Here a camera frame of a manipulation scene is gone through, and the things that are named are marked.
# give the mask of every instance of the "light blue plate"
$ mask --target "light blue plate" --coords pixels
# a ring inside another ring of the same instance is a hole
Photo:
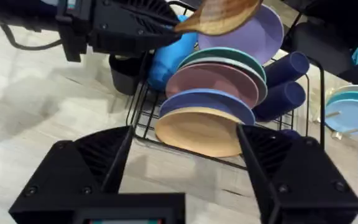
[[[191,55],[183,59],[182,62],[180,62],[178,66],[178,70],[179,68],[185,66],[187,63],[193,60],[201,59],[205,57],[222,57],[222,58],[228,58],[241,62],[254,69],[257,72],[257,74],[260,75],[260,77],[262,77],[262,79],[266,83],[266,73],[265,70],[260,65],[260,63],[256,61],[256,59],[253,58],[251,55],[237,49],[232,49],[230,47],[211,47],[211,48],[193,52]]]
[[[190,106],[220,110],[239,118],[244,124],[255,124],[253,112],[241,100],[226,92],[205,88],[186,90],[171,96],[161,105],[160,118],[173,110]]]
[[[347,91],[335,94],[328,100],[327,105],[338,100],[358,100],[358,91]]]
[[[326,114],[340,112],[340,114],[326,118],[326,124],[333,130],[345,133],[358,129],[358,100],[337,100],[326,107]]]

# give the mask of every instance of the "stack of plates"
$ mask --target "stack of plates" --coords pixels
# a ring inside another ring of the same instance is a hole
[[[238,123],[254,125],[252,108],[267,95],[266,75],[253,57],[213,47],[185,58],[167,83],[157,137],[212,157],[236,156]]]
[[[326,104],[326,124],[343,134],[358,134],[358,85],[338,88]]]
[[[251,109],[267,96],[261,64],[277,53],[282,40],[280,18],[266,6],[234,32],[199,35],[202,49],[185,58],[167,82],[157,137],[207,156],[240,154],[236,126],[255,124]]]

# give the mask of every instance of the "cup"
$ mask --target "cup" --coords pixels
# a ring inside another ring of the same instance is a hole
[[[296,82],[283,83],[268,90],[266,99],[253,109],[257,121],[267,122],[301,106],[306,93]]]
[[[267,87],[296,81],[308,72],[309,60],[301,52],[292,52],[265,67]]]
[[[279,130],[279,132],[290,137],[291,139],[297,139],[301,137],[301,135],[297,131],[292,129],[283,129],[283,130]]]
[[[180,21],[187,19],[183,15],[178,18]],[[164,91],[169,78],[177,71],[180,62],[194,51],[196,41],[197,33],[187,33],[183,34],[181,39],[175,43],[155,51],[147,79],[153,89]]]
[[[147,57],[140,58],[119,58],[117,55],[110,55],[109,64],[111,68],[114,87],[125,95],[135,95],[137,85],[142,78],[142,64],[147,66]]]

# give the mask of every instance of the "dish rack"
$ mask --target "dish rack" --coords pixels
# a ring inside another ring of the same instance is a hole
[[[170,1],[169,5],[175,5],[182,7],[184,9],[183,14],[186,14],[188,11],[195,11],[195,8],[184,4],[179,1]],[[320,69],[321,73],[321,85],[324,86],[324,70],[321,67],[321,65],[313,60],[312,58],[309,58],[314,64]],[[237,157],[226,157],[226,158],[216,158],[216,157],[209,157],[203,154],[199,154],[196,152],[192,152],[186,149],[182,149],[179,147],[171,146],[168,144],[165,144],[161,141],[159,141],[154,133],[154,127],[155,123],[159,119],[159,111],[161,104],[166,100],[165,93],[156,91],[151,89],[149,87],[149,84],[146,82],[147,79],[147,69],[142,69],[140,71],[140,76],[143,77],[143,79],[140,81],[140,84],[138,86],[138,89],[136,91],[136,94],[132,97],[131,103],[129,105],[129,112],[127,114],[126,118],[126,124],[132,125],[135,129],[135,137],[137,139],[140,139],[142,141],[151,142],[152,144],[156,144],[159,146],[165,146],[169,147],[170,149],[193,154],[196,156],[200,156],[206,159],[210,159],[216,162],[220,162],[222,164],[225,164],[227,166],[236,167],[239,169],[247,170],[244,161],[240,156]],[[310,98],[309,98],[309,92],[310,92],[310,80],[309,77],[305,74],[306,80],[307,80],[307,90],[306,90],[306,120],[309,120],[309,106],[310,106]],[[324,88],[321,88],[321,96],[324,96]],[[322,105],[325,105],[324,98],[322,98]],[[325,114],[324,107],[322,107],[321,110],[322,114]],[[266,127],[264,124],[257,123],[257,126],[270,128],[270,129],[276,129],[276,130],[282,130],[282,129],[293,129],[294,128],[294,117],[295,112],[291,111],[278,119],[272,121],[277,125],[277,127],[272,128],[270,122],[270,126]],[[308,135],[308,122],[306,122],[306,130],[305,130],[305,136]],[[324,145],[324,121],[321,123],[321,135],[320,135],[320,143],[323,146]]]

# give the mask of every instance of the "pink plate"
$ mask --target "pink plate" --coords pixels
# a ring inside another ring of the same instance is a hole
[[[255,82],[243,71],[220,63],[199,63],[179,69],[168,81],[167,98],[181,91],[209,88],[224,91],[253,108],[259,97]]]

